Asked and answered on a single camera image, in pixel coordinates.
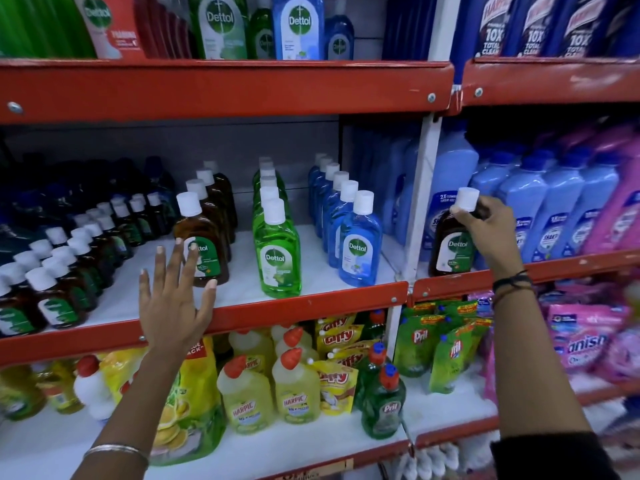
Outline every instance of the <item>silver bangle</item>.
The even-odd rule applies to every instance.
[[[138,448],[133,448],[133,446],[126,446],[126,445],[109,445],[109,444],[107,444],[107,445],[94,446],[93,448],[89,448],[89,450],[87,450],[87,452],[83,456],[83,460],[87,456],[91,455],[91,453],[99,453],[99,452],[103,452],[103,451],[117,451],[117,452],[120,452],[120,453],[135,453],[135,454],[139,455],[140,458],[145,460],[145,463],[147,464],[147,466],[149,466],[149,457],[147,455],[142,453]]]

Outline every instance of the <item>light blue bottle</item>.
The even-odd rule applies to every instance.
[[[322,225],[323,225],[323,202],[325,193],[331,192],[333,188],[333,177],[336,172],[340,171],[340,163],[329,163],[326,166],[326,172],[321,181],[316,185],[316,236],[322,239]]]
[[[455,120],[452,131],[445,133],[438,144],[429,207],[422,233],[420,261],[429,261],[431,258],[436,226],[456,201],[458,189],[468,185],[478,163],[478,153],[464,136],[466,121]]]
[[[353,212],[357,192],[358,183],[355,180],[343,182],[340,186],[340,199],[329,210],[327,254],[329,266],[336,269],[340,266],[340,226],[344,218]]]
[[[414,139],[404,151],[404,180],[402,181],[400,195],[394,205],[392,217],[396,240],[403,246],[406,243],[406,233],[409,229],[409,214],[411,213],[413,182],[415,180],[415,167],[418,163],[419,146],[420,141]]]
[[[340,201],[342,183],[349,179],[348,171],[337,171],[333,176],[333,186],[324,194],[322,202],[322,249],[327,252],[329,245],[329,211]]]
[[[578,202],[584,187],[580,168],[585,158],[569,151],[558,166],[544,174],[547,195],[531,226],[529,238],[522,247],[524,263],[546,261],[556,245],[564,224]]]
[[[376,284],[380,252],[382,250],[382,224],[373,213],[373,192],[358,190],[353,211],[340,226],[340,279],[351,286]]]
[[[326,167],[331,163],[333,159],[328,156],[320,157],[320,165],[318,165],[318,172],[314,177],[313,181],[309,185],[309,207],[311,208],[311,218],[314,223],[316,222],[316,194],[318,185],[325,181],[324,175],[326,173]]]
[[[497,151],[491,155],[487,168],[471,178],[470,187],[480,190],[480,195],[493,195],[503,181],[509,176],[511,162],[516,155]]]
[[[323,0],[273,0],[273,35],[278,60],[322,60]]]
[[[395,230],[396,216],[394,209],[400,193],[404,187],[406,178],[406,165],[404,163],[406,149],[411,144],[411,135],[398,136],[389,145],[389,160],[387,167],[387,184],[382,202],[382,231],[385,234],[393,235]]]
[[[620,177],[616,166],[620,164],[617,152],[599,153],[588,168],[580,171],[584,188],[578,202],[564,223],[564,229],[556,245],[551,249],[551,259],[580,254],[601,209],[618,186]]]
[[[313,218],[314,216],[314,206],[313,201],[311,200],[311,192],[314,187],[314,180],[320,175],[320,160],[325,156],[326,153],[316,153],[316,164],[311,167],[307,176],[308,206],[309,216],[311,218]]]
[[[545,160],[542,158],[525,158],[520,169],[512,172],[495,193],[496,197],[513,209],[516,241],[521,251],[529,236],[533,219],[547,194],[548,185],[542,178],[544,166]]]
[[[345,15],[347,0],[335,0],[335,14],[324,23],[324,58],[328,61],[352,61],[353,24]]]

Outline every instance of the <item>red bottle cap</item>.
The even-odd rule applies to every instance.
[[[369,320],[376,325],[382,325],[385,322],[384,310],[372,310],[369,312]]]
[[[95,355],[85,355],[76,364],[76,371],[80,377],[94,375],[100,369],[100,362]]]
[[[300,347],[296,347],[295,349],[289,349],[284,352],[284,354],[280,356],[280,362],[286,370],[292,371],[299,364],[301,357],[302,349]]]
[[[384,369],[380,371],[380,384],[385,389],[391,391],[398,388],[398,384],[400,383],[400,374],[398,374],[398,370],[396,366],[388,363]]]
[[[238,355],[238,357],[233,357],[233,359],[227,362],[222,369],[225,371],[225,374],[229,379],[238,379],[245,367],[246,355]]]
[[[376,342],[369,349],[369,361],[376,365],[382,365],[387,358],[387,350],[382,342]]]
[[[302,332],[304,332],[304,330],[302,330],[302,327],[300,326],[286,331],[282,336],[282,339],[284,340],[284,343],[286,343],[287,347],[295,347],[296,345],[298,345],[300,343],[300,339],[302,338]]]

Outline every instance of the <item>hand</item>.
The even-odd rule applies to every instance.
[[[469,230],[477,250],[484,256],[496,280],[521,272],[524,266],[516,242],[516,219],[512,209],[494,197],[481,196],[479,201],[490,213],[490,217],[484,221],[455,205],[449,210]]]
[[[198,261],[198,247],[192,243],[189,256],[180,275],[183,241],[178,238],[166,267],[164,247],[158,246],[154,271],[153,293],[146,269],[140,273],[140,325],[149,342],[149,351],[184,359],[211,322],[216,301],[217,280],[207,283],[202,294],[202,306],[193,304],[193,276]]]

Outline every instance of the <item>black sleeve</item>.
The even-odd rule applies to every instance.
[[[594,433],[517,436],[493,443],[491,450],[500,480],[620,480]]]

